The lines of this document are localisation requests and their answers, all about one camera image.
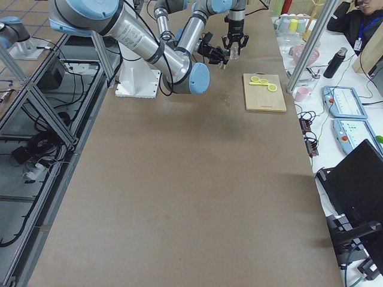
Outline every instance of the cutting board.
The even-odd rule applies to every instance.
[[[278,75],[257,75],[267,79],[269,83],[276,84],[277,91],[269,91],[267,86],[249,85],[251,76],[256,74],[244,74],[244,92],[247,111],[285,112],[286,104],[283,98],[281,82]]]

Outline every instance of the robotic arm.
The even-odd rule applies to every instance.
[[[36,51],[36,46],[21,20],[14,16],[4,17],[0,19],[0,45],[9,49],[14,43],[17,43],[17,49],[24,55]]]
[[[171,40],[174,35],[169,30],[168,14],[182,11],[187,8],[187,0],[157,0],[154,6],[154,16],[158,25],[160,38],[164,41]]]
[[[175,93],[201,94],[209,86],[210,76],[206,65],[195,63],[191,54],[206,25],[209,16],[234,10],[229,19],[238,21],[244,17],[246,0],[199,0],[193,6],[193,14],[188,20],[177,47],[173,49],[164,40],[171,39],[168,28],[168,14],[181,11],[186,1],[159,0],[154,13],[161,38],[152,36],[136,18],[124,9],[123,0],[49,0],[51,27],[59,32],[79,36],[90,36],[92,30],[102,36],[111,36],[141,56],[145,61],[161,70],[166,77],[164,83]],[[230,40],[229,44],[239,37]]]

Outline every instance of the person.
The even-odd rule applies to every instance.
[[[354,1],[356,10],[347,13]],[[357,55],[383,22],[383,0],[344,0],[327,24],[327,30],[342,32]]]

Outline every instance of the pink bowl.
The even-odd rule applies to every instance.
[[[298,63],[304,48],[305,48],[305,45],[298,45],[293,48],[293,60],[295,64]],[[311,53],[309,62],[307,63],[307,66],[311,66],[318,58],[319,58],[319,51],[316,48],[314,48],[314,50]]]

